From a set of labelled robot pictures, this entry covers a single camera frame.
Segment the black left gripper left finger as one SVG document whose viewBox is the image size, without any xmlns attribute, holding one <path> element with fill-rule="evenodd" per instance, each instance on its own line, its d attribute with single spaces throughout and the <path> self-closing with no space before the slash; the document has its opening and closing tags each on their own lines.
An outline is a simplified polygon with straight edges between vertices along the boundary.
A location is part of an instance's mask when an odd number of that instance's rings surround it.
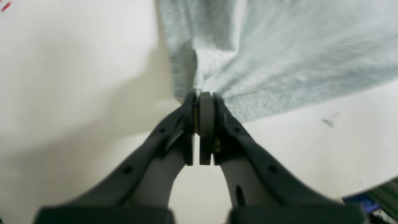
<svg viewBox="0 0 398 224">
<path fill-rule="evenodd" d="M 63 205 L 42 208 L 36 224 L 175 224 L 173 183 L 193 164 L 195 93 L 98 185 Z"/>
</svg>

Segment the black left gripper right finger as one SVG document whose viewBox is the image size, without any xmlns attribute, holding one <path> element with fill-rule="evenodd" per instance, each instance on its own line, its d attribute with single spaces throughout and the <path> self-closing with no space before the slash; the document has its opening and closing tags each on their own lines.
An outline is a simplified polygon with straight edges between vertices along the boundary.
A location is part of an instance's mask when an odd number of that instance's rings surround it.
<svg viewBox="0 0 398 224">
<path fill-rule="evenodd" d="M 263 149 L 218 94 L 197 105 L 200 164 L 220 166 L 233 206 L 229 224 L 367 224 L 360 205 L 331 200 L 298 180 Z"/>
</svg>

